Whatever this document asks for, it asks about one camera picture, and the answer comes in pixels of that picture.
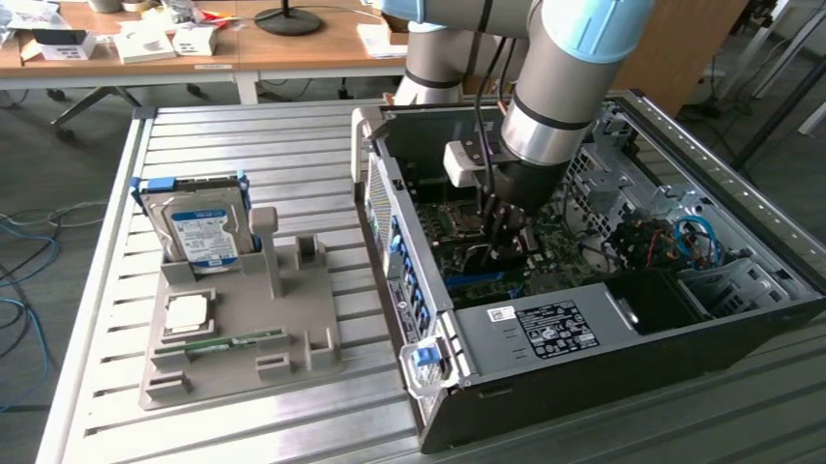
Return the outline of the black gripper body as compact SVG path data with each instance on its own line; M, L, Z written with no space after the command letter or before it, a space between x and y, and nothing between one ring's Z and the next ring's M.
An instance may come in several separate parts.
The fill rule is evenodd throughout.
M506 204L535 216L562 183L570 163L539 166L508 161L492 168L494 192Z

